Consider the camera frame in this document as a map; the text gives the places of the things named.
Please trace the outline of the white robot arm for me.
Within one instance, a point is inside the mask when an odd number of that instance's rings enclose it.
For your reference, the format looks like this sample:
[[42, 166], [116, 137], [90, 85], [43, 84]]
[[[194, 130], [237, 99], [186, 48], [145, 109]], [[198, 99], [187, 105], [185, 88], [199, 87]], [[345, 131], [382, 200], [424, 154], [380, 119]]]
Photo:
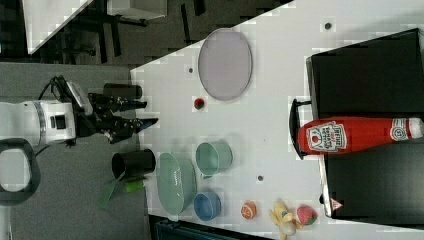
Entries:
[[2, 102], [1, 139], [25, 139], [32, 147], [57, 143], [71, 147], [78, 138], [102, 134], [115, 144], [158, 122], [158, 118], [127, 119], [115, 115], [145, 108], [146, 102], [98, 93], [89, 93], [88, 101], [90, 114], [70, 101]]

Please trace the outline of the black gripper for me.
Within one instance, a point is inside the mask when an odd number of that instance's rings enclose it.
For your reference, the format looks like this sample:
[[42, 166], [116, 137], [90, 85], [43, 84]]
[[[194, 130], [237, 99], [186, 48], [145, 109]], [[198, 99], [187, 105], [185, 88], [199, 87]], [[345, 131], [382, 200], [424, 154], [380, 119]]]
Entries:
[[[120, 142], [131, 138], [158, 122], [158, 118], [147, 119], [124, 119], [118, 117], [114, 121], [113, 104], [114, 97], [104, 94], [89, 93], [88, 100], [93, 111], [91, 114], [78, 113], [76, 117], [76, 137], [89, 137], [94, 134], [103, 134], [109, 141]], [[115, 111], [128, 111], [143, 109], [147, 107], [145, 101], [136, 101], [134, 99], [118, 97], [115, 100]]]

